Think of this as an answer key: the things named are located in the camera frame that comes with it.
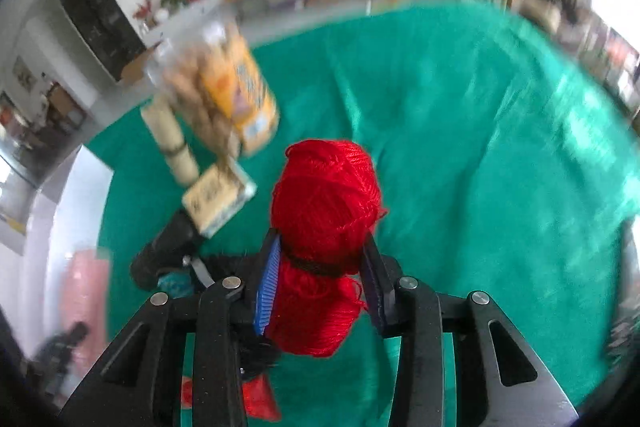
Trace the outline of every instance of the red yarn ball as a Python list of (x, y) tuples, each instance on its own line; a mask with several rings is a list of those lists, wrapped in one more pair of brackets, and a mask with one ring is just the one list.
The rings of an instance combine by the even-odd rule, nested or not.
[(367, 233), (384, 214), (382, 194), (369, 155), (353, 142), (305, 140), (286, 155), (271, 203), (282, 258), (266, 334), (288, 353), (328, 357), (365, 307), (346, 274), (359, 270)]

